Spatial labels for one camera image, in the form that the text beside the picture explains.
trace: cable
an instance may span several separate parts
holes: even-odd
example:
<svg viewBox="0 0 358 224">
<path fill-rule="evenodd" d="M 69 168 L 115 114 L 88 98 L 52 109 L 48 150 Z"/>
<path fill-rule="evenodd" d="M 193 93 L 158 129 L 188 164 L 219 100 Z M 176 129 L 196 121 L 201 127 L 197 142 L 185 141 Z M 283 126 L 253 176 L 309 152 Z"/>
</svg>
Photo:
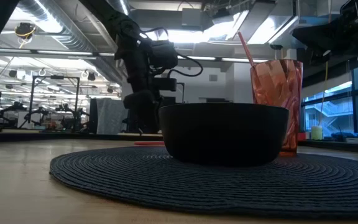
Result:
<svg viewBox="0 0 358 224">
<path fill-rule="evenodd" d="M 75 17 L 78 19 L 77 9 L 78 9 L 78 4 L 75 6 L 75 10 L 74 10 Z M 84 19 L 78 19 L 78 22 L 84 22 L 84 21 L 86 21 L 86 18 L 88 18 L 88 16 L 85 16 Z"/>
<path fill-rule="evenodd" d="M 11 64 L 11 62 L 13 61 L 15 57 L 12 57 L 11 60 L 5 65 L 5 67 L 2 69 L 2 71 L 0 72 L 0 75 L 6 70 L 6 68 Z"/>
<path fill-rule="evenodd" d="M 331 22 L 332 8 L 333 8 L 333 2 L 330 1 L 329 2 L 329 19 L 328 19 L 328 23 Z M 320 111 L 320 118 L 319 118 L 319 121 L 318 121 L 318 126 L 320 126 L 321 120 L 323 118 L 323 105 L 324 105 L 324 98 L 326 96 L 327 79 L 328 79 L 328 61 L 326 62 L 326 78 L 324 80 L 323 99 L 321 101 L 321 111 Z"/>
<path fill-rule="evenodd" d="M 169 36 L 168 30 L 167 30 L 166 28 L 164 28 L 164 27 L 157 27 L 157 28 L 154 28 L 154 29 L 142 30 L 142 34 L 147 35 L 146 33 L 148 33 L 148 32 L 154 32 L 154 31 L 156 31 L 156 30 L 164 30 L 165 33 L 167 34 L 167 37 Z"/>
<path fill-rule="evenodd" d="M 17 38 L 17 42 L 18 42 L 20 45 L 26 45 L 26 44 L 29 44 L 29 43 L 32 42 L 32 38 L 29 39 L 29 41 L 25 41 L 24 39 L 18 37 L 18 38 Z"/>
<path fill-rule="evenodd" d="M 201 73 L 203 72 L 204 68 L 203 68 L 203 66 L 202 66 L 199 62 L 197 62 L 196 60 L 194 60 L 194 59 L 192 59 L 192 58 L 189 58 L 189 57 L 187 57 L 187 56 L 185 56 L 185 55 L 181 55 L 181 54 L 179 54 L 179 53 L 177 53 L 177 54 L 178 54 L 179 56 L 185 58 L 185 59 L 191 60 L 192 62 L 196 63 L 196 64 L 200 67 L 201 70 L 200 70 L 198 73 L 194 74 L 194 75 L 190 75 L 190 74 L 186 74 L 186 73 L 183 73 L 183 72 L 181 72 L 181 71 L 178 71 L 178 70 L 176 70 L 176 69 L 171 69 L 171 70 L 168 72 L 168 75 L 167 75 L 168 78 L 171 77 L 171 73 L 172 73 L 172 72 L 177 72 L 177 73 L 179 73 L 180 75 L 183 75 L 183 76 L 186 76 L 186 77 L 197 77 L 197 76 L 201 75 Z"/>
<path fill-rule="evenodd" d="M 180 6 L 181 6 L 184 2 L 187 3 L 187 4 L 189 4 L 189 5 L 194 9 L 193 5 L 190 4 L 188 1 L 182 1 L 182 2 L 179 4 L 179 6 L 178 6 L 177 11 L 179 11 Z"/>
<path fill-rule="evenodd" d="M 26 34 L 18 34 L 17 32 L 16 32 L 16 30 L 17 30 L 17 27 L 15 27 L 15 34 L 17 35 L 17 36 L 19 36 L 19 37 L 26 37 L 27 38 L 27 36 L 29 36 L 29 35 L 31 35 L 31 34 L 33 34 L 34 32 L 35 32 L 35 29 L 36 29 L 37 27 L 34 27 L 34 29 L 32 29 L 32 31 L 30 31 L 30 32 L 28 32 L 28 33 L 26 33 Z"/>
</svg>

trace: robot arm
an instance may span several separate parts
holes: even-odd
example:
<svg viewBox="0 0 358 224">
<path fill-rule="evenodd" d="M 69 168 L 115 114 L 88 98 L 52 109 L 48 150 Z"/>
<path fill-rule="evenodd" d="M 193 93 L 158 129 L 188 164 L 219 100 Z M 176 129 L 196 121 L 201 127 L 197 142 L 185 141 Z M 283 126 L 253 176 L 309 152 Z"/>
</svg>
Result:
<svg viewBox="0 0 358 224">
<path fill-rule="evenodd" d="M 159 90 L 176 90 L 176 80 L 166 78 L 165 86 L 156 84 L 155 75 L 178 64 L 178 55 L 173 44 L 167 40 L 152 41 L 140 36 L 140 27 L 128 16 L 111 7 L 106 0 L 80 0 L 98 18 L 118 45 L 115 59 L 123 59 L 128 72 L 128 83 L 133 94 L 124 98 L 124 106 L 134 110 L 147 130 L 159 130 L 157 111 L 162 97 Z"/>
</svg>

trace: desk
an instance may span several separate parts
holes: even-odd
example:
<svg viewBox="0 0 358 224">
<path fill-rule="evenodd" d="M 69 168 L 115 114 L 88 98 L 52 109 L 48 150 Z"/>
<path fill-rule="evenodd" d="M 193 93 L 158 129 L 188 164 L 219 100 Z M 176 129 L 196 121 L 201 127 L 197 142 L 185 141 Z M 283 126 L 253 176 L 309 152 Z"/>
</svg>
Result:
<svg viewBox="0 0 358 224">
<path fill-rule="evenodd" d="M 143 208 L 69 189 L 52 180 L 48 174 L 49 162 L 55 156 L 88 149 L 133 145 L 134 143 L 130 141 L 76 139 L 1 142 L 0 223 L 316 223 L 254 217 L 195 215 Z M 358 153 L 352 152 L 311 147 L 300 147 L 299 151 L 358 160 Z"/>
</svg>

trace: black cable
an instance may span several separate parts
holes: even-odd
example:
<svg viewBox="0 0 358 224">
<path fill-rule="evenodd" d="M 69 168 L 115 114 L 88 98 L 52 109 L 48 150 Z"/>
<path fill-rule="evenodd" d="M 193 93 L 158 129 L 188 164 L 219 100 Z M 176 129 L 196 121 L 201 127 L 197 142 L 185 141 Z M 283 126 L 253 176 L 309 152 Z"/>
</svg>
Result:
<svg viewBox="0 0 358 224">
<path fill-rule="evenodd" d="M 150 29 L 150 30 L 142 30 L 142 33 L 143 33 L 144 35 L 147 35 L 146 33 L 148 33 L 148 32 L 154 32 L 154 31 L 156 31 L 156 30 L 164 30 L 165 33 L 167 34 L 167 36 L 169 36 L 167 29 L 164 28 L 164 27 L 157 27 L 157 28 Z"/>
<path fill-rule="evenodd" d="M 194 9 L 193 5 L 192 5 L 192 4 L 190 4 L 188 1 L 182 1 L 182 2 L 179 4 L 179 6 L 178 6 L 177 11 L 179 11 L 180 6 L 181 6 L 184 2 L 185 2 L 185 3 L 187 3 L 187 4 L 189 4 L 189 5 L 191 6 L 191 8 L 193 8 L 193 9 Z"/>
<path fill-rule="evenodd" d="M 179 73 L 180 75 L 183 75 L 183 76 L 186 76 L 186 77 L 197 77 L 197 76 L 201 75 L 201 73 L 203 72 L 204 68 L 203 68 L 203 66 L 202 66 L 199 62 L 197 62 L 196 60 L 194 60 L 194 59 L 192 59 L 192 58 L 189 58 L 189 57 L 187 57 L 187 56 L 185 56 L 185 55 L 181 55 L 181 54 L 179 54 L 178 52 L 177 52 L 177 54 L 178 54 L 179 56 L 185 58 L 185 59 L 191 60 L 192 62 L 196 63 L 196 64 L 200 67 L 201 70 L 200 70 L 198 73 L 194 74 L 194 75 L 190 75 L 190 74 L 186 74 L 186 73 L 183 73 L 183 72 L 181 72 L 181 71 L 178 71 L 178 70 L 176 70 L 176 69 L 171 69 L 171 70 L 168 72 L 168 75 L 167 75 L 168 78 L 170 78 L 172 72 L 177 72 L 177 73 Z"/>
</svg>

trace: woven placemat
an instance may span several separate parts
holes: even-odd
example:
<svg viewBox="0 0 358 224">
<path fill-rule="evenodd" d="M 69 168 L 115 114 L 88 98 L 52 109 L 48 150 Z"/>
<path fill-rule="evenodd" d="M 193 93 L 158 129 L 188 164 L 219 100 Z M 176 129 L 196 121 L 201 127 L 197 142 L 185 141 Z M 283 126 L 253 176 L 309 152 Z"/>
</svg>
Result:
<svg viewBox="0 0 358 224">
<path fill-rule="evenodd" d="M 230 168 L 182 163 L 164 147 L 122 147 L 56 157 L 50 173 L 69 187 L 146 207 L 358 219 L 358 161 L 337 157 L 299 154 Z"/>
</svg>

